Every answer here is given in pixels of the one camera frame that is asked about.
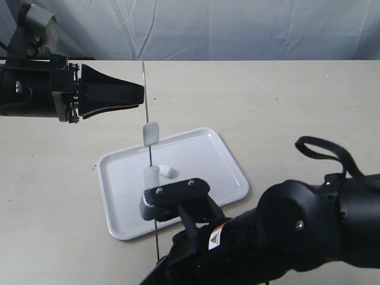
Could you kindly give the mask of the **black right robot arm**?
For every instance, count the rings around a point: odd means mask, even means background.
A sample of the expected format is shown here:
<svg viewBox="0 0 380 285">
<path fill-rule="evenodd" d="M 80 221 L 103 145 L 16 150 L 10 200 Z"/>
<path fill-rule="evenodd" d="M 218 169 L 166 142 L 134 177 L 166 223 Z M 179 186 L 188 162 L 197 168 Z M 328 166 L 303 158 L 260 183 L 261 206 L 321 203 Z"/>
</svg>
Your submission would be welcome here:
<svg viewBox="0 0 380 285">
<path fill-rule="evenodd" d="M 267 284 L 338 261 L 379 268 L 379 190 L 338 173 L 273 185 L 234 218 L 200 202 L 179 215 L 184 229 L 143 284 Z"/>
</svg>

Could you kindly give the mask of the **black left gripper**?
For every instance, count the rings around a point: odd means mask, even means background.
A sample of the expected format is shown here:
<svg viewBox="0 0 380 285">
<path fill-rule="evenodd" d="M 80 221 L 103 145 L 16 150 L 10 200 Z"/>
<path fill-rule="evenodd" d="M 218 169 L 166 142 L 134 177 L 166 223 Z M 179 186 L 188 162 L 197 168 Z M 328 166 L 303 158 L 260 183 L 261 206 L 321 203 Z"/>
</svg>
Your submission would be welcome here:
<svg viewBox="0 0 380 285">
<path fill-rule="evenodd" d="M 142 85 L 113 78 L 85 64 L 81 66 L 79 95 L 78 64 L 69 63 L 62 55 L 52 55 L 50 63 L 50 90 L 60 122 L 76 124 L 79 117 L 88 119 L 144 103 Z"/>
</svg>

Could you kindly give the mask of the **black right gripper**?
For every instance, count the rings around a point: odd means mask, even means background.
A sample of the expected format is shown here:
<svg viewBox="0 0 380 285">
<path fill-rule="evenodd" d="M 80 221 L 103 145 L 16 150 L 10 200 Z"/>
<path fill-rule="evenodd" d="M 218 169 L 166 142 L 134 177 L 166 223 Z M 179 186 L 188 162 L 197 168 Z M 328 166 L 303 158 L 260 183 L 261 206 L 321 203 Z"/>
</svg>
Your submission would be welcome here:
<svg viewBox="0 0 380 285">
<path fill-rule="evenodd" d="M 237 216 L 208 223 L 196 236 L 182 231 L 169 253 L 139 285 L 259 284 L 265 243 L 260 216 Z"/>
</svg>

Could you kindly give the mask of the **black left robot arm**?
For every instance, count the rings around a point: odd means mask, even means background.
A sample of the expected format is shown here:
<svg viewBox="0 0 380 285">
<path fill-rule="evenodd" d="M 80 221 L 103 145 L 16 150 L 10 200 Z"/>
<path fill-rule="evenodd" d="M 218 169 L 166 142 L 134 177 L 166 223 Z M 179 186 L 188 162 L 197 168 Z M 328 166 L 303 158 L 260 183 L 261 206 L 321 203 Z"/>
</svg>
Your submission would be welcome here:
<svg viewBox="0 0 380 285">
<path fill-rule="evenodd" d="M 1 116 L 80 119 L 144 103 L 144 87 L 61 55 L 49 61 L 8 58 L 1 65 Z"/>
</svg>

